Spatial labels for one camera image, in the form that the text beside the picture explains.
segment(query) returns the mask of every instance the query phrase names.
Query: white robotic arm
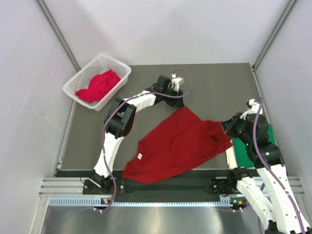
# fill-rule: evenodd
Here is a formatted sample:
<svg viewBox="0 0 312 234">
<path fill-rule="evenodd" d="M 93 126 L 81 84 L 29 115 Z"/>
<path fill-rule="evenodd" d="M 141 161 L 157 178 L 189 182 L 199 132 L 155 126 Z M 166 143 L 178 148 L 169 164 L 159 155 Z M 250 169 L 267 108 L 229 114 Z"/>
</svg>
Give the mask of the white robotic arm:
<svg viewBox="0 0 312 234">
<path fill-rule="evenodd" d="M 224 132 L 235 138 L 239 138 L 246 145 L 247 155 L 254 163 L 256 170 L 263 179 L 268 190 L 270 200 L 255 185 L 255 180 L 249 175 L 246 168 L 234 168 L 229 175 L 231 184 L 240 191 L 257 213 L 266 234 L 301 234 L 302 227 L 295 207 L 299 210 L 302 220 L 304 234 L 312 233 L 310 226 L 303 217 L 295 201 L 293 192 L 289 185 L 286 167 L 281 164 L 279 148 L 268 141 L 268 127 L 264 116 L 260 115 L 256 127 L 256 139 L 261 156 L 266 164 L 271 166 L 273 174 L 281 181 L 285 190 L 281 187 L 274 176 L 269 172 L 255 150 L 253 142 L 253 125 L 255 115 L 260 108 L 254 99 L 247 102 L 249 110 L 245 113 L 237 113 L 232 119 L 222 122 Z"/>
<path fill-rule="evenodd" d="M 107 129 L 105 130 L 105 154 L 103 153 L 103 150 L 101 150 L 98 162 L 94 167 L 95 174 L 90 178 L 94 184 L 102 188 L 103 178 L 107 178 L 110 175 L 108 168 L 111 172 L 113 171 L 113 164 L 118 148 L 124 137 L 129 133 L 132 127 L 134 116 L 137 112 L 143 110 L 146 107 L 153 106 L 161 101 L 166 101 L 168 105 L 175 108 L 184 107 L 182 98 L 171 98 L 172 96 L 177 97 L 183 94 L 183 92 L 180 90 L 181 84 L 183 84 L 183 78 L 176 78 L 175 74 L 173 74 L 173 79 L 160 76 L 157 83 L 153 84 L 151 88 L 148 88 L 147 90 L 142 91 L 140 94 L 135 95 L 134 97 L 137 98 L 129 100 L 125 107 L 113 116 Z M 106 119 L 108 119 L 108 117 L 116 110 L 116 108 L 127 99 L 128 98 L 116 98 Z M 104 157 L 108 164 L 108 168 L 105 166 Z"/>
</svg>

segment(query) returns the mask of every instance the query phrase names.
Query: dark gray work surface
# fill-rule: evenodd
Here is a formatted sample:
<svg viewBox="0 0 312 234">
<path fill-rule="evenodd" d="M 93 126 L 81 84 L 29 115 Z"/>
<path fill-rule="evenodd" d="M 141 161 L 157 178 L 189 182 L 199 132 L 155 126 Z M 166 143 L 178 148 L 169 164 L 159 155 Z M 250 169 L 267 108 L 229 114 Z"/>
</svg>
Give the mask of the dark gray work surface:
<svg viewBox="0 0 312 234">
<path fill-rule="evenodd" d="M 212 207 L 113 207 L 103 214 L 53 207 L 41 234 L 259 234 L 257 215 L 250 207 L 228 213 Z"/>
<path fill-rule="evenodd" d="M 187 64 L 132 66 L 128 83 L 118 92 L 120 98 L 129 98 L 155 83 L 159 75 L 171 77 L 173 70 L 181 68 L 193 78 L 191 92 L 184 103 L 202 120 L 227 120 L 237 111 L 246 110 L 246 101 L 258 98 L 259 92 L 248 63 Z M 189 88 L 189 79 L 183 72 L 183 91 Z M 73 124 L 63 159 L 63 170 L 93 169 L 101 151 L 100 136 L 111 101 L 99 112 L 77 104 Z M 124 169 L 137 154 L 137 143 L 151 130 L 169 117 L 175 109 L 160 103 L 136 115 L 130 134 L 123 140 L 115 159 L 114 169 Z M 217 155 L 199 168 L 227 168 L 225 153 Z"/>
</svg>

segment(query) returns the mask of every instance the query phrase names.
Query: white enclosure wall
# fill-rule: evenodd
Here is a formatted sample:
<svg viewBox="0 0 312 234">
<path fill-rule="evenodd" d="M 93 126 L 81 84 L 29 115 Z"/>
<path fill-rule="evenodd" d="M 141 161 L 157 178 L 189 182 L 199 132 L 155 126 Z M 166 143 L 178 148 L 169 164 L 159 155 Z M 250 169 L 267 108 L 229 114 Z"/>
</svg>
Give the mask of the white enclosure wall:
<svg viewBox="0 0 312 234">
<path fill-rule="evenodd" d="M 312 207 L 312 1 L 300 0 L 258 69 L 278 142 Z"/>
<path fill-rule="evenodd" d="M 27 233 L 42 179 L 51 176 L 75 70 L 35 1 L 0 8 L 0 233 Z"/>
<path fill-rule="evenodd" d="M 253 64 L 288 0 L 45 0 L 80 66 Z"/>
</svg>

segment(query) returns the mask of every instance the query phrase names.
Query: white plastic basket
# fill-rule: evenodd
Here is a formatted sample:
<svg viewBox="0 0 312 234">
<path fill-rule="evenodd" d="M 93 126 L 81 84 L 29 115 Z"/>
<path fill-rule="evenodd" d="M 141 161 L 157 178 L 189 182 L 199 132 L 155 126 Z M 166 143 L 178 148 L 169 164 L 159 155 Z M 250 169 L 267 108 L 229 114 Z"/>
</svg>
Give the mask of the white plastic basket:
<svg viewBox="0 0 312 234">
<path fill-rule="evenodd" d="M 91 79 L 95 75 L 102 74 L 110 69 L 117 73 L 117 75 L 120 77 L 120 81 L 114 86 L 114 88 L 111 89 L 111 91 L 105 97 L 101 99 L 101 101 L 88 103 L 79 99 L 75 95 L 76 91 L 88 88 Z M 85 65 L 66 84 L 64 84 L 63 91 L 81 105 L 89 109 L 99 111 L 118 92 L 118 90 L 127 83 L 130 73 L 131 68 L 123 62 L 120 62 L 117 59 L 112 58 L 106 54 L 100 54 L 87 65 Z"/>
</svg>

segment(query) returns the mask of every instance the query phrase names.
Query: green mat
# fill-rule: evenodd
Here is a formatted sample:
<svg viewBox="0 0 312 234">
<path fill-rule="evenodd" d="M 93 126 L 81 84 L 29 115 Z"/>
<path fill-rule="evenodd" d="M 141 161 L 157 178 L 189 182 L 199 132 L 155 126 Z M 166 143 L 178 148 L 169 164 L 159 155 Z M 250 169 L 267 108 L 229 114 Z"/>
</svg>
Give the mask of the green mat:
<svg viewBox="0 0 312 234">
<path fill-rule="evenodd" d="M 269 124 L 269 141 L 275 144 L 275 138 L 273 134 L 272 126 Z M 246 152 L 246 145 L 238 138 L 233 138 L 233 146 L 235 151 L 235 157 L 238 167 L 254 167 L 254 164 L 250 161 Z"/>
</svg>

